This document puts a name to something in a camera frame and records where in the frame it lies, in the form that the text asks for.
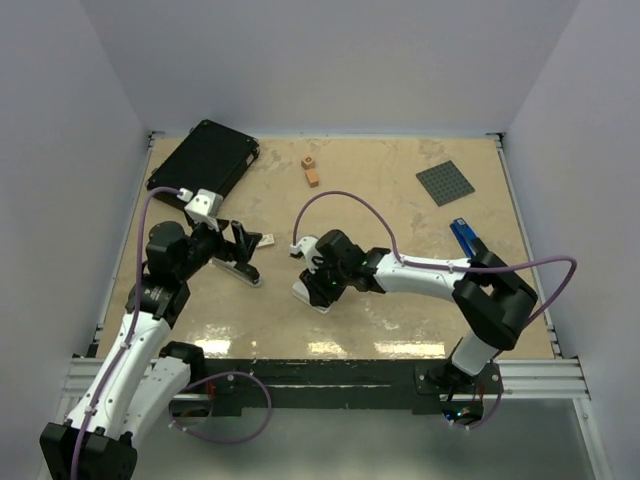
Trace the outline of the grey metal stapler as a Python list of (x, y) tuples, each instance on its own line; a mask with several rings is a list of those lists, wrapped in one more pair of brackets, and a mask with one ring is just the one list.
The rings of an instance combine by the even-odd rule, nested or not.
[(258, 288), (262, 285), (260, 272), (251, 264), (236, 261), (223, 261), (218, 258), (212, 258), (211, 263), (216, 267), (227, 271), (251, 287)]

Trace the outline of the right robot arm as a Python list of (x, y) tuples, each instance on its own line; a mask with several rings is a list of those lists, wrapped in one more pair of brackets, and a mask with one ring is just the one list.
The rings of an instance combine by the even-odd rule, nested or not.
[(459, 393), (481, 380), (481, 371), (502, 351), (512, 350), (538, 301), (534, 289), (494, 253), (453, 260), (396, 256), (386, 248), (363, 251), (340, 230), (320, 238), (305, 236), (289, 248), (306, 269), (293, 285), (294, 295), (325, 313), (344, 290), (412, 293), (457, 305), (470, 332), (435, 377)]

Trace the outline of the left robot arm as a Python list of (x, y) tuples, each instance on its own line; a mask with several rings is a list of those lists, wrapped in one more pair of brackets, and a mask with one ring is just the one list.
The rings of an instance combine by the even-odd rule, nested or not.
[(145, 246), (143, 273), (125, 307), (117, 339), (78, 404), (61, 423), (48, 423), (40, 446), (54, 479), (129, 479), (144, 437), (180, 390), (207, 380), (201, 348), (166, 341), (190, 296), (189, 279), (217, 260), (250, 284), (250, 265), (262, 236), (237, 221), (219, 227), (173, 221), (155, 225)]

